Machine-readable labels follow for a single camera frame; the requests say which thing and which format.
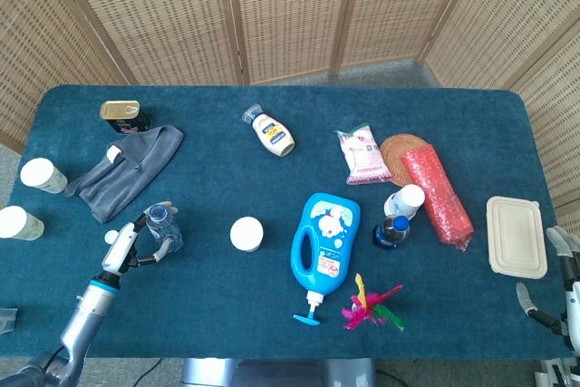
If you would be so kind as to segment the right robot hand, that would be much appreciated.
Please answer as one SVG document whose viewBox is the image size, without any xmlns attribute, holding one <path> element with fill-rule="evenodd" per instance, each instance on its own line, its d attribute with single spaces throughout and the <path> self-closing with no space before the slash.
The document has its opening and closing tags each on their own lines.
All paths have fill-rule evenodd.
<svg viewBox="0 0 580 387">
<path fill-rule="evenodd" d="M 523 283 L 516 284 L 517 300 L 524 313 L 553 334 L 564 338 L 565 345 L 579 356 L 579 237 L 560 226 L 546 230 L 548 240 L 556 250 L 565 289 L 565 312 L 557 320 L 539 310 L 532 302 Z"/>
</svg>

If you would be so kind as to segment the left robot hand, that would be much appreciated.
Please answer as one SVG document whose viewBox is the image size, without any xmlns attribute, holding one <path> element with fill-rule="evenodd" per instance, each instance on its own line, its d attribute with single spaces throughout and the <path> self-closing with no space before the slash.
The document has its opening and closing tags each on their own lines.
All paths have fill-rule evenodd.
<svg viewBox="0 0 580 387">
<path fill-rule="evenodd" d="M 172 237 L 164 237 L 159 249 L 152 255 L 139 258 L 135 247 L 139 233 L 147 226 L 152 206 L 146 208 L 136 221 L 123 226 L 119 231 L 110 231 L 106 239 L 110 248 L 101 262 L 102 270 L 116 276 L 122 276 L 130 267 L 155 264 L 162 260 L 173 245 Z"/>
</svg>

